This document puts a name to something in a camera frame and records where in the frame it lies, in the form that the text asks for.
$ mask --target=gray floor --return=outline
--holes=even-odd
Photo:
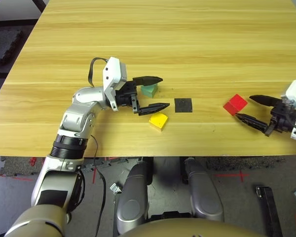
[[[225,221],[260,234],[265,234],[261,208],[253,190],[253,184],[263,183],[273,189],[277,210],[285,237],[296,237],[296,157],[274,168],[242,170],[248,176],[241,182],[240,177],[217,177],[217,174],[236,174],[239,170],[218,172],[209,170],[224,206]],[[113,194],[109,186],[119,181],[123,183],[136,160],[113,162],[111,166],[99,167],[107,180],[107,203],[102,216],[100,237],[112,236]],[[148,187],[149,215],[163,211],[178,210],[190,212],[188,186],[181,183],[178,158],[155,158],[153,183]],[[0,177],[0,234],[5,232],[15,219],[30,206],[30,196],[36,175],[27,176],[32,180]],[[73,212],[73,219],[67,226],[67,237],[94,236],[95,226],[102,201],[103,184],[96,176],[92,184],[93,172],[85,173],[86,195],[83,203]]]

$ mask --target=wooden tabletop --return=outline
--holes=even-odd
[[[98,156],[296,154],[289,133],[270,137],[222,107],[238,93],[242,111],[269,122],[254,94],[280,97],[296,79],[296,9],[290,0],[51,0],[0,91],[0,155],[45,156],[72,95],[88,86],[90,60],[114,56],[128,78],[158,76],[162,132],[130,108],[103,111],[93,134]],[[102,84],[104,64],[95,66]],[[193,113],[175,113],[192,98]],[[94,154],[90,139],[86,156]]]

